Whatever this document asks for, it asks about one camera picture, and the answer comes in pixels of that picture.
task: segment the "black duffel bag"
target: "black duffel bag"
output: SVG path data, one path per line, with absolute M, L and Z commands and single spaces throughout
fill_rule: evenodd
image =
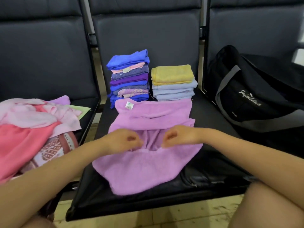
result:
M 304 67 L 225 46 L 203 89 L 240 135 L 304 158 Z

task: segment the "tile floor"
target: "tile floor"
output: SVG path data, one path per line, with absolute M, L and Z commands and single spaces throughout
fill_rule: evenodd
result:
M 94 140 L 98 124 L 92 124 L 86 142 Z M 58 228 L 226 228 L 243 195 L 175 206 L 66 222 L 72 200 L 59 202 L 54 223 Z

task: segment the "white tag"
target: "white tag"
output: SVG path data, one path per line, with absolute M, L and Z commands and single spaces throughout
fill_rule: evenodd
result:
M 126 104 L 126 108 L 129 110 L 133 109 L 133 106 L 134 106 L 134 104 L 130 103 L 130 102 L 127 102 L 127 104 Z
M 131 69 L 130 69 L 130 66 L 129 66 L 129 67 L 127 67 L 127 68 L 124 68 L 124 69 L 123 69 L 123 73 L 130 72 L 130 70 L 131 70 Z

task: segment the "gray bag strap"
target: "gray bag strap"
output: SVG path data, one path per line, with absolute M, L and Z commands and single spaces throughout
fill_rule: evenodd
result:
M 226 85 L 231 80 L 231 78 L 233 78 L 233 76 L 240 70 L 241 69 L 239 68 L 239 66 L 235 65 L 227 73 L 227 75 L 223 78 L 221 84 L 219 85 L 219 89 L 215 96 L 216 104 L 218 105 L 220 111 L 228 121 L 230 121 L 234 125 L 260 133 L 285 130 L 294 127 L 304 126 L 304 111 L 300 109 L 293 111 L 292 113 L 287 114 L 283 117 L 267 119 L 267 120 L 251 120 L 251 121 L 237 122 L 232 118 L 230 118 L 230 116 L 227 114 L 227 112 L 224 110 L 222 106 L 220 93 L 226 87 Z

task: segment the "hand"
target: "hand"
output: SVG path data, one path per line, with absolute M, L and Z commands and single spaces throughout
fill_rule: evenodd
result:
M 168 130 L 163 138 L 163 148 L 184 145 L 184 144 L 199 144 L 200 142 L 200 131 L 198 128 L 189 126 L 174 126 Z
M 115 130 L 101 138 L 106 148 L 106 154 L 121 153 L 130 149 L 140 148 L 143 141 L 138 134 L 128 129 Z

